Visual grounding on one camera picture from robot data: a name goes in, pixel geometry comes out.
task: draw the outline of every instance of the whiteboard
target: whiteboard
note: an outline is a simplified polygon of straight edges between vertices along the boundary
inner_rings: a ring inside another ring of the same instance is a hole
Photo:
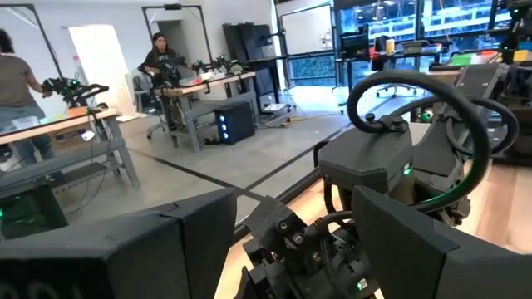
[[[316,7],[281,16],[289,55],[333,49],[331,7]]]

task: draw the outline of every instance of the green object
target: green object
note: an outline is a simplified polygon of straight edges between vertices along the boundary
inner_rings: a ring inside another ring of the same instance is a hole
[[[432,115],[428,112],[424,112],[422,115],[421,115],[421,121],[423,122],[429,122],[431,121],[432,119]]]
[[[469,66],[474,54],[459,54],[451,58],[451,66]]]

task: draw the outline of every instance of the floor line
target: floor line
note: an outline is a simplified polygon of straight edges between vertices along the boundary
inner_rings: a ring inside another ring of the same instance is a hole
[[[147,154],[147,153],[145,153],[143,151],[140,151],[138,149],[132,149],[129,146],[127,147],[127,149],[130,152],[134,153],[134,154],[138,154],[138,155],[143,156],[143,157],[145,157],[147,159],[151,159],[152,161],[155,161],[155,162],[157,162],[159,164],[163,164],[163,165],[171,167],[173,169],[177,169],[179,171],[182,171],[182,172],[184,172],[186,174],[193,175],[196,178],[204,179],[204,180],[206,180],[206,181],[208,181],[210,183],[217,184],[217,185],[225,187],[225,188],[236,188],[238,190],[238,196],[245,195],[245,196],[247,196],[247,197],[249,197],[251,199],[255,199],[255,200],[258,200],[258,201],[263,201],[264,200],[264,196],[262,196],[260,194],[256,194],[256,193],[251,192],[249,190],[242,189],[239,186],[235,186],[235,185],[233,185],[231,183],[228,183],[228,182],[225,182],[225,181],[223,181],[221,179],[213,178],[213,177],[211,177],[211,176],[209,176],[207,174],[202,174],[202,173],[197,172],[195,170],[188,169],[188,168],[183,167],[181,165],[177,165],[175,163],[172,163],[172,162],[170,162],[168,160],[161,159],[159,157],[155,157],[154,155],[151,155],[151,154]]]
[[[346,129],[347,127],[349,127],[351,125],[351,122],[349,122],[347,125],[344,125],[342,126],[342,128],[336,130],[334,133],[330,134],[329,136],[325,137],[322,141],[324,140],[329,140],[331,139],[332,137],[334,137],[335,135],[338,135],[340,134],[344,129]],[[304,150],[303,152],[297,154],[296,156],[294,156],[293,158],[291,158],[290,160],[288,160],[287,162],[283,163],[282,165],[280,165],[279,167],[277,167],[276,169],[268,172],[267,174],[265,174],[264,176],[262,176],[260,179],[257,179],[256,181],[254,181],[253,183],[251,183],[248,187],[244,188],[244,190],[246,191],[250,191],[252,189],[254,189],[255,187],[259,186],[260,184],[264,183],[265,181],[267,181],[268,179],[270,179],[271,177],[273,177],[274,175],[278,174],[279,172],[281,172],[283,169],[287,168],[288,166],[290,166],[291,164],[295,163],[296,161],[298,161],[299,159],[301,159],[302,157],[304,157],[305,155],[307,155],[308,153],[312,152],[314,150],[314,146],[311,146],[309,147],[308,149]]]

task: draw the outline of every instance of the yellow object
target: yellow object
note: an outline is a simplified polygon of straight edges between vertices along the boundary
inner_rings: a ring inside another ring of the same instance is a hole
[[[514,61],[526,61],[529,52],[527,50],[519,50],[514,52]]]
[[[386,40],[386,54],[393,54],[396,51],[396,40]]]

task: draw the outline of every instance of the wooden tabletop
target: wooden tabletop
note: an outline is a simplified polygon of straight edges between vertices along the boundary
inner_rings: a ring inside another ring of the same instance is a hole
[[[110,116],[116,115],[116,110],[114,109],[108,109],[99,113],[96,113],[95,116],[97,119],[105,119]],[[43,135],[52,133],[58,130],[64,130],[67,128],[71,128],[76,125],[83,125],[88,122],[91,122],[94,120],[93,116],[84,115],[84,116],[77,116],[72,117],[67,120],[57,120],[55,122],[51,122],[45,125],[39,125],[33,129],[30,130],[23,130],[22,132],[15,132],[12,134],[7,134],[5,136],[0,135],[0,145],[5,145],[12,143],[14,141],[18,140],[25,140],[28,138],[31,138],[33,136]]]
[[[421,131],[414,129],[414,142],[421,137]],[[469,168],[470,165],[466,164],[465,171]],[[457,229],[514,252],[531,253],[532,199],[527,195],[532,192],[530,179],[531,169],[491,165],[482,182],[470,193],[470,215]],[[337,189],[332,190],[334,205],[337,210],[341,210]],[[307,224],[327,214],[323,204],[323,182],[320,181],[307,189],[288,206]],[[229,250],[214,298],[234,298],[239,287],[242,267],[252,268],[243,249],[243,244],[248,240],[249,236]],[[377,298],[382,298],[380,292],[376,295]]]
[[[254,71],[245,72],[241,76],[227,76],[223,79],[218,79],[214,81],[209,82],[209,86],[219,86],[225,83],[230,83],[233,81],[238,81],[240,79],[250,78],[255,76]],[[166,88],[163,89],[166,96],[182,96],[186,95],[192,92],[201,91],[203,89],[207,88],[207,84],[199,84],[197,86],[190,86],[190,87],[178,87],[178,88]],[[155,93],[160,96],[160,89],[155,89]]]

